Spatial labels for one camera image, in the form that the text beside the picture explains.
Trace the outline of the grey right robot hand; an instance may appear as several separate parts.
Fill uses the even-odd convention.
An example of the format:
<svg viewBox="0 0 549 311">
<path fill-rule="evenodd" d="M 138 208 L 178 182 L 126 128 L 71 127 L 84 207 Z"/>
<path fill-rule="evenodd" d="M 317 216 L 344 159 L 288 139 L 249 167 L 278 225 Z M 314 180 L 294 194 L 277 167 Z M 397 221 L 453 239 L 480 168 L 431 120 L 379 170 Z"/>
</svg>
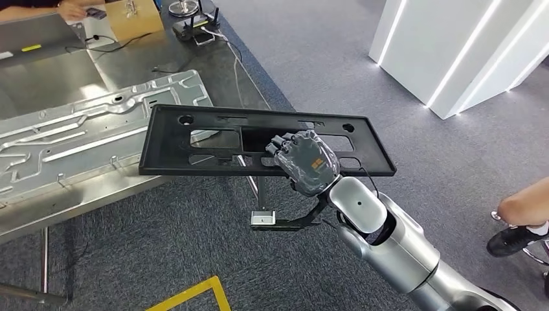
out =
<svg viewBox="0 0 549 311">
<path fill-rule="evenodd" d="M 314 130 L 276 135 L 265 151 L 293 181 L 295 190 L 307 197 L 322 194 L 341 173 L 335 152 Z"/>
</svg>

